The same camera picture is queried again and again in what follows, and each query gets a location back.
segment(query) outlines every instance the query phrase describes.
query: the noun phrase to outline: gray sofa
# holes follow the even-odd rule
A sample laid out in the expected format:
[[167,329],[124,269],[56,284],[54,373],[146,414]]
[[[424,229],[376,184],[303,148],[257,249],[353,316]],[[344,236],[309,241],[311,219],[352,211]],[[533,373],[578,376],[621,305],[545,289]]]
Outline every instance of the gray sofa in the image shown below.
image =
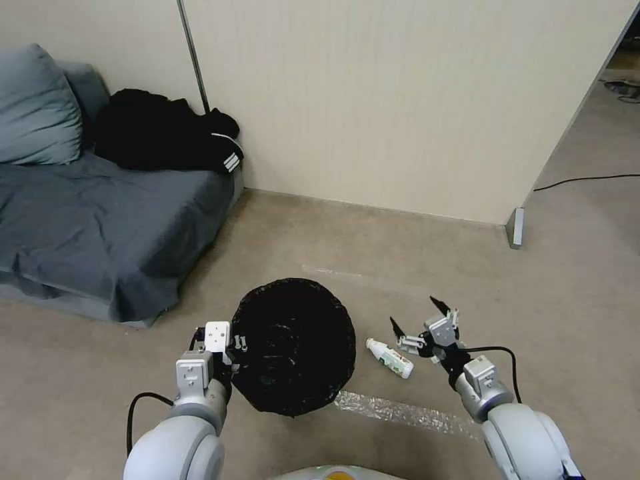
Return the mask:
[[68,165],[0,164],[0,297],[149,326],[178,302],[242,193],[241,170],[137,172],[96,157],[92,126],[108,93],[90,65],[59,65],[84,150]]

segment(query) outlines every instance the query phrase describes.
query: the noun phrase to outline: gray cushion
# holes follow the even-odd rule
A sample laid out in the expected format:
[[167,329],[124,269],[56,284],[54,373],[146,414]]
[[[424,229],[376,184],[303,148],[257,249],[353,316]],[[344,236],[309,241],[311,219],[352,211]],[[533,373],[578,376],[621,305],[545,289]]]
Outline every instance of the gray cushion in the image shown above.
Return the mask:
[[81,138],[80,107],[49,54],[36,44],[0,53],[0,163],[69,163]]

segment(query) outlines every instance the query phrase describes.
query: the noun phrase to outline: white stripe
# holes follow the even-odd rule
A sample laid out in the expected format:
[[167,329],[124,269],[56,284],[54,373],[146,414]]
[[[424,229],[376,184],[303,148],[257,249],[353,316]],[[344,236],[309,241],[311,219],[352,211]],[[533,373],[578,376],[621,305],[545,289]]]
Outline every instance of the white stripe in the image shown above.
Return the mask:
[[225,165],[229,162],[229,160],[232,160],[232,158],[234,158],[236,156],[235,153],[230,154],[230,156],[225,160]]
[[235,153],[232,153],[231,156],[225,160],[225,166],[227,166],[228,163],[233,163],[238,159],[238,156]]
[[227,170],[232,171],[240,164],[240,159],[236,159],[235,163],[232,165],[227,165]]

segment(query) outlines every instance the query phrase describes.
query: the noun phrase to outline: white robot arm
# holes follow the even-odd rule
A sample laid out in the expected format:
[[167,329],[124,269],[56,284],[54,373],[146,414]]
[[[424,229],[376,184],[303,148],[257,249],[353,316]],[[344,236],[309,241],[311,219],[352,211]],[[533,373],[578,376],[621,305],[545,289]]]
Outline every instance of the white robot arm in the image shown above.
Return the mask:
[[567,443],[555,422],[544,413],[518,403],[500,381],[496,366],[484,355],[472,359],[473,351],[504,350],[504,347],[466,349],[459,342],[458,310],[444,302],[431,300],[442,315],[425,322],[426,331],[408,336],[391,319],[400,349],[429,357],[449,373],[449,384],[458,392],[471,418],[482,426],[482,432],[498,470],[506,480],[584,479],[573,462]]
[[231,394],[229,322],[208,322],[205,349],[175,364],[178,396],[169,417],[131,450],[124,480],[218,480],[225,451],[219,440]]

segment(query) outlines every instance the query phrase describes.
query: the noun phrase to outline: white bottle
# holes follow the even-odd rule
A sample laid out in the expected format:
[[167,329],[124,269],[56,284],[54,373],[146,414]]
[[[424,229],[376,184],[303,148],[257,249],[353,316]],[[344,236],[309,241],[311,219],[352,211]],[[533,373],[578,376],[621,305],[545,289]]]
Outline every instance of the white bottle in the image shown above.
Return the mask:
[[389,368],[389,370],[404,379],[409,378],[413,371],[413,363],[410,360],[407,360],[395,350],[390,349],[386,344],[371,338],[367,339],[367,348],[371,350],[373,356]]

